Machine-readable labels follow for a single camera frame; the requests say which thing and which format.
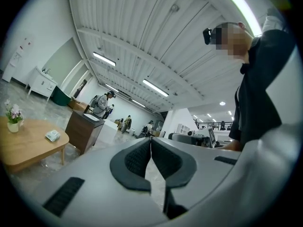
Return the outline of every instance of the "railing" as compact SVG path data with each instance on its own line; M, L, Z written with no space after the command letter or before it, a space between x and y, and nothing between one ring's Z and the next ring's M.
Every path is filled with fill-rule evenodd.
M231 128L232 127L232 123L233 122L225 122L225 130L228 130L228 128ZM214 122L209 122L209 123L198 123L198 129L203 129L203 126L208 128L208 127L212 127L213 130L217 130L219 131L221 129L221 122L217 122L217 123L214 123Z

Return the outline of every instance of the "fluorescent light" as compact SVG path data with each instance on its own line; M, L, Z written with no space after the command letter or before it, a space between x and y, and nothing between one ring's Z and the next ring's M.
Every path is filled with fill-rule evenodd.
M146 79L143 80L143 83L151 87L152 89L156 90L158 93L161 93L163 96L169 96L166 92L162 91L157 86L153 85L151 82L147 81Z
M262 34L261 27L245 0L232 0L248 22L254 36Z
M117 89L111 87L109 84L105 84L106 86L110 87L111 89L115 90L116 92L119 92Z
M100 54L98 54L96 52L93 52L93 55L96 56L97 58L99 58L99 59L107 62L108 64L111 64L112 66L116 66L116 63L114 61L112 61L112 60L104 57L103 55L100 55Z
M133 101L133 102L135 102L136 104L138 104L138 105L140 105L140 106L142 106L142 107L146 108L144 105L142 105L142 104L138 103L137 101L134 101L133 99L132 99L132 101Z

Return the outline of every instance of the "wooden coffee table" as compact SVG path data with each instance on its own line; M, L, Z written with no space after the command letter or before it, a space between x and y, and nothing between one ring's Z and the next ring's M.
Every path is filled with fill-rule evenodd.
M7 122L6 117L0 117L0 157L9 172L17 172L59 150L64 164L64 147L69 137L61 128L46 120L25 119L19 131L11 133ZM45 137L51 130L57 130L61 135L55 142Z

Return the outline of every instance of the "flower pot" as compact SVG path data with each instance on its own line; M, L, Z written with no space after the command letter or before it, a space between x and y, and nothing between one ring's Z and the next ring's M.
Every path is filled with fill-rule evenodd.
M19 124L18 123L8 123L8 129L12 133L16 133L19 130Z

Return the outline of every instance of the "black jacket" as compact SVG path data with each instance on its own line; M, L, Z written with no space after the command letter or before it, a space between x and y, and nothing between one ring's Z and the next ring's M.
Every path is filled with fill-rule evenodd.
M239 98L235 94L236 112L229 135L239 140L242 147L281 124L266 89L287 63L294 46L294 38L277 29L253 40L249 64L243 64L240 70L244 78L238 88Z

